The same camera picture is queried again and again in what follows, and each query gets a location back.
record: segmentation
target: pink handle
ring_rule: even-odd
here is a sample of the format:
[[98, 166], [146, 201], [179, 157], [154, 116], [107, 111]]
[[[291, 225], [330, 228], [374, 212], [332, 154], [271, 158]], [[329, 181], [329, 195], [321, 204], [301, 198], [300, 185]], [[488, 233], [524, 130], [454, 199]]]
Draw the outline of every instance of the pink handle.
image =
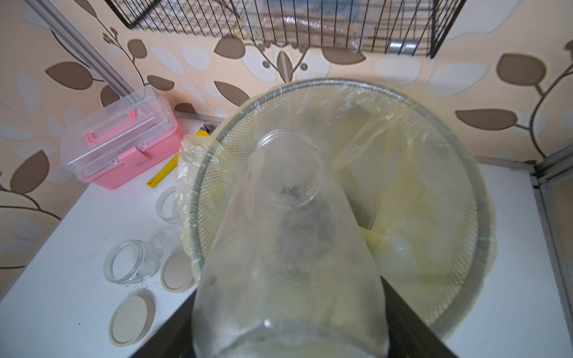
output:
[[119, 131], [121, 131], [123, 128], [133, 124], [135, 122], [135, 119], [138, 116], [138, 112], [136, 109], [132, 109], [129, 111], [129, 120], [127, 121], [127, 123], [125, 123], [124, 125], [121, 125], [119, 127], [117, 127], [116, 129], [114, 129], [111, 132], [108, 132], [106, 134], [104, 134], [103, 136], [99, 136], [96, 138], [96, 135], [93, 132], [89, 132], [85, 135], [85, 141], [88, 142], [88, 145], [94, 145], [96, 143], [101, 142], [102, 140], [109, 138], [111, 136], [113, 136], [114, 134], [118, 133]]

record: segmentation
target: metal rim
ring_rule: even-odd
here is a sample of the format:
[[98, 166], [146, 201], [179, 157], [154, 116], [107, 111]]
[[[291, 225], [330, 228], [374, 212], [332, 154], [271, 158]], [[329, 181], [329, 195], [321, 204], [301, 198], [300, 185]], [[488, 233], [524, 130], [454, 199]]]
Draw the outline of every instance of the metal rim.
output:
[[[452, 144], [455, 153], [460, 157], [466, 172], [468, 173], [468, 179], [472, 185], [474, 197], [476, 199], [476, 210], [477, 210], [477, 240], [476, 248], [472, 260], [472, 264], [468, 270], [466, 277], [472, 277], [470, 280], [465, 280], [460, 291], [456, 297], [452, 300], [449, 306], [442, 312], [442, 314], [430, 325], [430, 329], [437, 335], [444, 337], [450, 332], [450, 330], [457, 326], [457, 324], [466, 316], [466, 314], [472, 308], [472, 305], [477, 298], [477, 294], [481, 289], [483, 278], [486, 271], [486, 265], [489, 255], [489, 238], [491, 236], [491, 224], [492, 219], [489, 215], [490, 204], [488, 201], [488, 194], [485, 188], [485, 183], [481, 177], [481, 173], [477, 167], [477, 164], [471, 160], [464, 160], [464, 158], [471, 158], [472, 155], [460, 142], [459, 138], [452, 132], [452, 130], [436, 115], [434, 115], [430, 110], [421, 104], [418, 104], [413, 99], [394, 91], [388, 87], [383, 87], [380, 85], [370, 84], [367, 82], [348, 80], [344, 78], [324, 78], [318, 80], [308, 80], [296, 82], [286, 86], [282, 86], [275, 89], [273, 92], [269, 92], [255, 100], [253, 100], [246, 107], [242, 108], [221, 130], [216, 140], [222, 142], [223, 139], [229, 134], [237, 123], [239, 123], [246, 115], [248, 115], [252, 110], [256, 109], [260, 105], [272, 100], [284, 93], [292, 92], [297, 89], [316, 87], [316, 86], [350, 86], [362, 89], [368, 89], [375, 91], [391, 98], [394, 98], [400, 102], [407, 105], [415, 105], [415, 110], [422, 116], [424, 116], [428, 121], [435, 126], [438, 132], [444, 136], [444, 138]], [[193, 194], [191, 196], [191, 207], [190, 207], [190, 229], [191, 229], [191, 245], [197, 257], [193, 257], [193, 260], [198, 263], [200, 269], [203, 268], [205, 263], [205, 258], [203, 257], [201, 250], [201, 243], [199, 241], [199, 228], [198, 228], [198, 203], [199, 203], [199, 193], [201, 191], [201, 185], [203, 183], [203, 178], [205, 177], [205, 172], [207, 166], [211, 161], [211, 155], [213, 154], [213, 148], [210, 148], [207, 155], [201, 163], [199, 172], [197, 173], [197, 178], [193, 185]]]

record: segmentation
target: clear plastic lid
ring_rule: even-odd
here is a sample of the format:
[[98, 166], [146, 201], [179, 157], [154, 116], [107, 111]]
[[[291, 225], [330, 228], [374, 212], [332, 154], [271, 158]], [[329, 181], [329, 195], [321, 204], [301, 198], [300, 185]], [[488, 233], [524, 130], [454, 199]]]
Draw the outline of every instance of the clear plastic lid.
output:
[[61, 136], [61, 163], [89, 182], [119, 165], [118, 156], [147, 148], [173, 133], [175, 115], [149, 85], [68, 125]]

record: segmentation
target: yellow handle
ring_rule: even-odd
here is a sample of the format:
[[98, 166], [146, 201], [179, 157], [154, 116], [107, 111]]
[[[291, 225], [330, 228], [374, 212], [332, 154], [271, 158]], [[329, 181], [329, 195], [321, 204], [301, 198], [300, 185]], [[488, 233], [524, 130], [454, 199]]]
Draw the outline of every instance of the yellow handle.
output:
[[147, 182], [147, 186], [150, 188], [155, 188], [157, 184], [159, 184], [159, 182], [167, 176], [167, 174], [169, 174], [173, 169], [175, 169], [175, 167], [177, 166], [178, 156], [179, 154], [175, 154], [175, 156], [171, 158], [169, 163], [167, 163], [167, 165], [165, 165], [163, 169], [161, 169], [153, 178], [150, 179], [149, 182]]

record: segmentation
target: yellow tool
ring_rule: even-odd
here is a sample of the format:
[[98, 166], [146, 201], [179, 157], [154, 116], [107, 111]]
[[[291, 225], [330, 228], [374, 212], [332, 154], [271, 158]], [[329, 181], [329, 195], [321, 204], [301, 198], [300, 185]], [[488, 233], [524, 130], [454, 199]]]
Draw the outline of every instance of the yellow tool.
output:
[[[195, 135], [199, 137], [208, 137], [209, 133], [200, 129], [199, 132], [195, 133]], [[167, 163], [167, 165], [165, 165], [163, 169], [161, 169], [157, 174], [155, 174], [153, 178], [149, 180], [149, 182], [147, 182], [147, 186], [150, 188], [155, 188], [157, 184], [159, 184], [159, 182], [161, 182], [161, 180], [163, 180], [163, 178], [167, 176], [167, 174], [171, 173], [171, 171], [175, 169], [175, 167], [177, 166], [178, 156], [179, 154], [175, 154], [175, 156], [171, 158], [169, 163]]]

